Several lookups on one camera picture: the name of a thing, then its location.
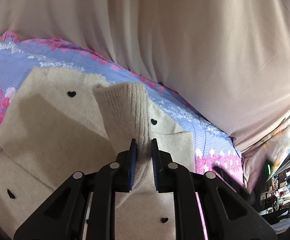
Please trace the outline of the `cream knit heart sweater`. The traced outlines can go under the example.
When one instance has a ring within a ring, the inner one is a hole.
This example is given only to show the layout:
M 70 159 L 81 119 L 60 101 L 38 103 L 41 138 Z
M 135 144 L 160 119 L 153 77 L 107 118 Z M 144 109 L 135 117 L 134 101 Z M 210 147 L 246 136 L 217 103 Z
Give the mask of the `cream knit heart sweater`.
M 137 143 L 131 193 L 116 196 L 117 239 L 175 239 L 174 200 L 153 181 L 151 140 L 194 168 L 191 132 L 156 106 L 141 83 L 33 68 L 0 125 L 0 227 L 12 237 L 77 171 L 98 171 Z

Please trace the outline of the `floral patterned pillow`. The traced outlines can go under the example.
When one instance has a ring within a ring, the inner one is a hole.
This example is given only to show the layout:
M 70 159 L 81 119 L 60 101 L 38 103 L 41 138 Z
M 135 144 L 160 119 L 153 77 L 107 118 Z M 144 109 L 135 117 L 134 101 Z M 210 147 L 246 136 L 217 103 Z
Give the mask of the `floral patterned pillow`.
M 272 163 L 274 173 L 290 152 L 290 116 L 271 133 L 245 151 L 243 156 L 243 185 L 251 192 L 266 160 Z

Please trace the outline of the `cluttered shelf items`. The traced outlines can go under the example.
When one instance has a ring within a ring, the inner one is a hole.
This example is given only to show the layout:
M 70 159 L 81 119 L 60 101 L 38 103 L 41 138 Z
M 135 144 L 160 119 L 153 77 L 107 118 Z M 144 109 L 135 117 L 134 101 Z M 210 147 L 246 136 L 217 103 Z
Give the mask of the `cluttered shelf items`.
M 290 227 L 290 152 L 261 193 L 259 214 L 279 235 Z

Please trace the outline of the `beige curtain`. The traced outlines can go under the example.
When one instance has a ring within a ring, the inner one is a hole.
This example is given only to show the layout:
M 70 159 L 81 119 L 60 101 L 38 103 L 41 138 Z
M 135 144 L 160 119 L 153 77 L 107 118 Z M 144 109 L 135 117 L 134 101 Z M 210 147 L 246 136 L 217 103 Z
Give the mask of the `beige curtain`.
M 290 116 L 290 0 L 0 0 L 5 31 L 171 88 L 242 152 Z

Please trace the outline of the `pink blue floral bedsheet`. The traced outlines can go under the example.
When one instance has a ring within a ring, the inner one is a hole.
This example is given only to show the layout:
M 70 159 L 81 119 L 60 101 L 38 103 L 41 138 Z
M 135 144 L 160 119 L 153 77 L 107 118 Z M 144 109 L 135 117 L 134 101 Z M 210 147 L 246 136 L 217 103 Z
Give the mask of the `pink blue floral bedsheet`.
M 237 182 L 243 181 L 241 153 L 230 137 L 208 122 L 179 94 L 139 76 L 96 52 L 56 38 L 20 41 L 16 34 L 0 37 L 0 125 L 16 91 L 33 67 L 68 68 L 85 74 L 101 74 L 110 83 L 143 83 L 151 100 L 184 130 L 193 134 L 195 170 L 201 174 L 219 165 Z

